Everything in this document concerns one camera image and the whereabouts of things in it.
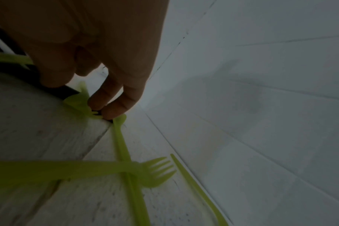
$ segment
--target tiled wall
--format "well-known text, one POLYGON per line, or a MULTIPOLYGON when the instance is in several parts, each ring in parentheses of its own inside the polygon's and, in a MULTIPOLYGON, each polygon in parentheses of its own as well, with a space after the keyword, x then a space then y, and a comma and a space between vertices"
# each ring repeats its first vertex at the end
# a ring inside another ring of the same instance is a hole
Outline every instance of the tiled wall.
POLYGON ((234 225, 339 225, 339 0, 217 0, 140 104, 234 225))

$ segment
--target green plastic fork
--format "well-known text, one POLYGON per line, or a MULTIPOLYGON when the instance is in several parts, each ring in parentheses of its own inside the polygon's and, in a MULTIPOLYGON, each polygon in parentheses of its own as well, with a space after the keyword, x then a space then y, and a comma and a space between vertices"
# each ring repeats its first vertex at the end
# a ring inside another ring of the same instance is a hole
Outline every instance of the green plastic fork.
POLYGON ((157 187, 169 177, 173 168, 166 157, 147 162, 104 161, 17 161, 0 162, 0 188, 17 184, 78 179, 128 172, 145 187, 157 187))

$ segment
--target human hand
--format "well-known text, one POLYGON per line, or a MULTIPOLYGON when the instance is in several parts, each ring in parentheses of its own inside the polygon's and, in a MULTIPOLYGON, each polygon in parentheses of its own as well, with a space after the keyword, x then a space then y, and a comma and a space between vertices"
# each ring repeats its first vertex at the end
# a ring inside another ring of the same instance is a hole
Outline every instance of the human hand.
POLYGON ((105 82, 89 99, 105 119, 129 110, 152 70, 168 0, 0 0, 0 26, 29 54, 47 87, 86 76, 105 82), (124 92, 107 104, 123 87, 124 92))

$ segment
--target finger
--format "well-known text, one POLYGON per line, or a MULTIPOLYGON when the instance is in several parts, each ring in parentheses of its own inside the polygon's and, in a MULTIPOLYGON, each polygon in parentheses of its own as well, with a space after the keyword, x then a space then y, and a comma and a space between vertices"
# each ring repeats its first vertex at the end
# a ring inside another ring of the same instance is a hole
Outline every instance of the finger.
POLYGON ((75 52, 75 73, 80 76, 87 76, 94 69, 98 68, 101 62, 83 47, 77 47, 75 52))
POLYGON ((101 87, 89 98, 88 105, 92 110, 101 110, 120 91, 123 85, 109 74, 101 87))
POLYGON ((59 87, 68 83, 75 73, 75 47, 31 40, 20 41, 40 71, 40 83, 46 87, 59 87))
POLYGON ((145 85, 138 89, 124 86, 124 92, 101 110, 104 119, 114 119, 130 110, 142 96, 145 85))

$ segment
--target fork handle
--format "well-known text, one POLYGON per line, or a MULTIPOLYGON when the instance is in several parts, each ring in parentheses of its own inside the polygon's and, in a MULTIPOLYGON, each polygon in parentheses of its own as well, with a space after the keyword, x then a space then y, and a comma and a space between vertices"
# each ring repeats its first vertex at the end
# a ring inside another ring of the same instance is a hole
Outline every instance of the fork handle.
POLYGON ((130 161, 0 162, 0 187, 30 182, 103 176, 120 172, 135 173, 135 164, 138 163, 130 161))

